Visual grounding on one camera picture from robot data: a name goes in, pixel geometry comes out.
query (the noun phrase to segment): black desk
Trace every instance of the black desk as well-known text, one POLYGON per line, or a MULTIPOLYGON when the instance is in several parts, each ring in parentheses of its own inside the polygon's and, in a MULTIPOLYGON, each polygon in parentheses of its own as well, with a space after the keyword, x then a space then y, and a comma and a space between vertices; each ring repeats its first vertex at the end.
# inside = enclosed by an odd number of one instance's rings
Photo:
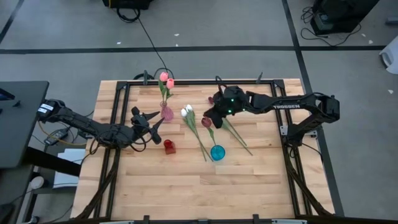
MULTIPOLYGON (((0 101, 0 205, 26 192, 34 165, 79 176, 80 165, 28 146, 48 87, 48 82, 0 82, 1 89, 15 96, 0 101)), ((23 197, 12 203, 9 223, 16 222, 22 202, 23 197)))

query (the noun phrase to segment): white tulip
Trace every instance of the white tulip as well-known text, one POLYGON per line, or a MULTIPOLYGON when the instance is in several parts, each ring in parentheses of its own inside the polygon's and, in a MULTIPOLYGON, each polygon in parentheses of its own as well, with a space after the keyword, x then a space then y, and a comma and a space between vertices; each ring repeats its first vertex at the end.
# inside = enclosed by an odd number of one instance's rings
POLYGON ((186 109, 186 111, 193 111, 193 108, 192 108, 192 106, 191 105, 187 105, 186 107, 185 107, 185 109, 186 109))
POLYGON ((184 118, 188 115, 188 112, 185 109, 181 110, 181 116, 184 118))

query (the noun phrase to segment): black bag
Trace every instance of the black bag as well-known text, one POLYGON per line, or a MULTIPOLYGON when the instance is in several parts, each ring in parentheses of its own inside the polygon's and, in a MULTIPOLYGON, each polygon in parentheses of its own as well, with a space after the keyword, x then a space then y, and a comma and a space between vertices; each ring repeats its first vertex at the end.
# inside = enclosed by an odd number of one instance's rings
POLYGON ((116 12, 121 20, 124 22, 134 22, 141 15, 141 9, 147 10, 150 2, 153 0, 102 0, 106 7, 116 8, 116 12), (120 9, 137 9, 136 17, 133 19, 127 18, 120 14, 120 9))

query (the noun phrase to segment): black metal frame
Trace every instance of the black metal frame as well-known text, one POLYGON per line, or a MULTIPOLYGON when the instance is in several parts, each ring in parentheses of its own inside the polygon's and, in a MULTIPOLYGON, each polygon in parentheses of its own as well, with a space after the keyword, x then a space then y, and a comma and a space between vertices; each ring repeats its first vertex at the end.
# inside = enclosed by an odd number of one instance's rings
MULTIPOLYGON (((256 80, 223 80, 223 81, 226 85, 253 85, 253 84, 269 85, 271 88, 272 96, 277 96, 277 87, 279 87, 280 94, 282 96, 286 96, 286 90, 285 90, 285 85, 284 85, 283 80, 261 80, 260 83, 256 83, 256 80)), ((175 80, 175 84, 176 85, 215 85, 216 81, 215 80, 175 80)), ((116 93, 115 93, 114 103, 113 103, 113 108, 112 108, 111 123, 115 123, 115 121, 116 121, 116 113, 117 113, 118 106, 119 106, 119 98, 120 98, 121 90, 122 89, 125 90, 123 105, 122 105, 122 112, 121 112, 121 119, 120 119, 120 124, 124 124, 125 119, 126 119, 126 114, 127 114, 129 90, 132 86, 142 86, 142 85, 144 85, 142 82, 117 82, 116 93)), ((148 80, 146 85, 158 85, 158 83, 156 80, 155 81, 148 80)), ((281 115, 280 111, 276 110, 275 113, 277 116, 278 126, 282 126, 283 121, 282 121, 282 115, 281 115)), ((290 114, 290 111, 285 110, 285 115, 287 118, 287 123, 292 124, 292 116, 290 114)), ((290 195, 292 198, 294 215, 297 218, 297 217, 301 216, 301 213, 300 213, 300 207, 299 207, 299 202, 298 202, 298 198, 297 198, 297 191, 295 188, 295 181, 292 178, 292 176, 289 175, 289 172, 288 172, 288 162, 290 162, 290 157, 289 157, 288 149, 283 142, 283 137, 282 137, 282 134, 280 133, 280 130, 279 130, 279 134, 280 134, 280 139, 281 139, 281 143, 282 143, 282 151, 283 151, 283 155, 285 158, 285 165, 287 168, 287 170, 286 170, 287 178, 288 178, 288 182, 289 182, 289 189, 290 189, 290 195)), ((103 166, 101 169, 101 175, 100 175, 100 180, 99 180, 99 187, 104 182, 106 173, 108 171, 110 150, 111 149, 106 149, 106 151, 105 151, 103 166)), ((305 185, 305 177, 304 177, 304 173, 303 173, 303 169, 302 169, 302 163, 300 160, 299 150, 297 147, 294 147, 293 150, 295 152, 295 163, 296 163, 297 175, 300 177, 300 180, 305 185)), ((120 159, 120 151, 116 151, 115 156, 114 156, 114 161, 119 163, 119 159, 120 159)), ((115 193, 116 178, 117 178, 117 172, 116 172, 116 175, 115 175, 114 179, 112 180, 110 188, 109 188, 109 195, 108 195, 108 202, 107 202, 106 216, 105 216, 106 218, 109 218, 109 219, 111 218, 112 209, 113 209, 113 199, 114 199, 114 193, 115 193)), ((309 202, 307 196, 304 194, 304 192, 302 192, 302 195, 303 195, 303 199, 304 199, 305 214, 312 215, 312 209, 311 209, 310 202, 309 202)), ((340 198, 333 198, 332 200, 333 200, 333 203, 335 201, 337 201, 337 204, 341 204, 340 198)), ((94 218, 99 218, 100 211, 101 211, 101 200, 95 207, 94 218)), ((260 222, 269 223, 271 221, 271 219, 260 220, 258 218, 258 215, 254 214, 253 219, 250 219, 250 220, 212 220, 211 222, 215 223, 215 221, 218 221, 220 223, 226 223, 226 222, 227 223, 257 223, 257 221, 258 221, 258 223, 260 223, 260 222)), ((164 220, 164 221, 157 220, 155 222, 156 223, 167 223, 167 222, 198 223, 198 220, 164 220)))

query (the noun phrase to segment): blue glass vase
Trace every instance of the blue glass vase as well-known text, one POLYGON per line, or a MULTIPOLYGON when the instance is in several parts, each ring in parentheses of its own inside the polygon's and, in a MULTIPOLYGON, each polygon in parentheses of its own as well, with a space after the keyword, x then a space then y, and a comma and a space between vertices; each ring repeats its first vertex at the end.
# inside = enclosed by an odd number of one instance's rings
POLYGON ((225 149, 222 146, 215 145, 211 148, 210 154, 214 161, 220 161, 225 156, 225 149))

